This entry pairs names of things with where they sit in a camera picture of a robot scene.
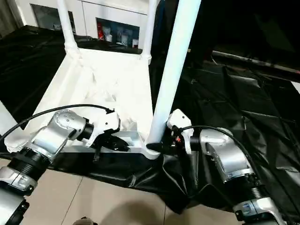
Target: red package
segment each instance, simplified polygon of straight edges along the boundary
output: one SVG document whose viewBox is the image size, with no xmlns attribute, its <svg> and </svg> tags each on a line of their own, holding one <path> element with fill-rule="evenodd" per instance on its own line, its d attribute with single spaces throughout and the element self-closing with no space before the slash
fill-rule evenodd
<svg viewBox="0 0 300 225">
<path fill-rule="evenodd" d="M 97 30 L 98 30 L 98 39 L 104 41 L 105 38 L 104 38 L 104 32 L 102 30 L 102 24 L 101 24 L 101 22 L 97 22 Z"/>
</svg>

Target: black cloth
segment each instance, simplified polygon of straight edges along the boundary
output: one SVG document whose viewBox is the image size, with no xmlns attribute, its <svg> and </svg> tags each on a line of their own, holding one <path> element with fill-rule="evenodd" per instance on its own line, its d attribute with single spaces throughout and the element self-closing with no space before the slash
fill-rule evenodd
<svg viewBox="0 0 300 225">
<path fill-rule="evenodd" d="M 135 51 L 89 37 L 76 40 L 80 47 Z M 63 36 L 25 27 L 1 40 L 0 51 L 1 101 L 20 121 L 33 113 L 62 62 Z M 150 66 L 154 105 L 164 61 L 154 57 Z M 289 81 L 209 66 L 184 68 L 172 109 L 181 109 L 194 125 L 231 130 L 249 151 L 281 212 L 299 221 L 299 99 Z M 61 153 L 51 168 L 156 193 L 177 213 L 197 204 L 224 210 L 235 204 L 213 162 L 200 152 L 182 158 L 161 155 L 156 160 L 102 153 L 98 164 L 92 159 L 92 153 Z"/>
</svg>

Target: white pole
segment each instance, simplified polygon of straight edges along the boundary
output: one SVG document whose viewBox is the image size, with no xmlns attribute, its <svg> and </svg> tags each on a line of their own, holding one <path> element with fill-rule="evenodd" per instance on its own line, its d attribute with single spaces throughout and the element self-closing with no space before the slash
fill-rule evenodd
<svg viewBox="0 0 300 225">
<path fill-rule="evenodd" d="M 144 46 L 142 49 L 142 57 L 148 60 L 148 65 L 150 65 L 151 58 L 152 58 L 151 45 L 152 45 L 152 38 L 153 38 L 153 29 L 154 29 L 157 2 L 158 0 L 149 0 L 147 26 L 146 26 Z"/>
<path fill-rule="evenodd" d="M 13 116 L 0 101 L 0 135 L 4 135 L 10 128 L 17 124 Z M 5 138 L 5 145 L 10 152 L 19 151 L 27 142 L 25 132 L 17 128 Z"/>
<path fill-rule="evenodd" d="M 68 8 L 66 6 L 65 0 L 57 0 L 57 4 L 58 4 L 58 13 L 60 15 L 60 23 L 65 37 L 66 52 L 68 52 L 68 50 L 79 52 L 77 43 L 75 42 L 74 39 L 73 30 L 72 30 L 72 26 L 68 14 Z"/>
<path fill-rule="evenodd" d="M 188 52 L 201 0 L 180 0 L 165 62 L 163 78 L 146 143 L 158 143 L 165 131 L 176 89 Z"/>
</svg>

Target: glass cabinet door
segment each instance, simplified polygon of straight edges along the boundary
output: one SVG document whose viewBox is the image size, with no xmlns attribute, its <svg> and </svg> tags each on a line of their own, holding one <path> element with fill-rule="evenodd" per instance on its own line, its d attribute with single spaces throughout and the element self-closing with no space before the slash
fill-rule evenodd
<svg viewBox="0 0 300 225">
<path fill-rule="evenodd" d="M 32 7 L 38 27 L 50 30 L 62 30 L 58 9 L 47 6 L 39 6 L 35 4 L 30 5 Z M 76 34 L 73 13 L 70 11 L 68 13 L 73 33 Z"/>
<path fill-rule="evenodd" d="M 82 2 L 65 0 L 73 33 L 86 36 Z M 57 0 L 15 0 L 24 25 L 61 30 Z"/>
<path fill-rule="evenodd" d="M 98 39 L 138 48 L 140 28 L 125 23 L 96 18 Z"/>
</svg>

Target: tiled floor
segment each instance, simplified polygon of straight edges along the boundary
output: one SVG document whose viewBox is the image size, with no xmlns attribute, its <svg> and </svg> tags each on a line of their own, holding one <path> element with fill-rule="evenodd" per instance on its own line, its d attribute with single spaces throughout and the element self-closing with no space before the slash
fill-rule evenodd
<svg viewBox="0 0 300 225">
<path fill-rule="evenodd" d="M 0 167 L 8 161 L 0 159 Z M 48 170 L 28 197 L 22 225 L 72 225 L 90 217 L 99 225 L 238 225 L 232 213 L 196 206 L 177 215 L 154 194 Z"/>
</svg>

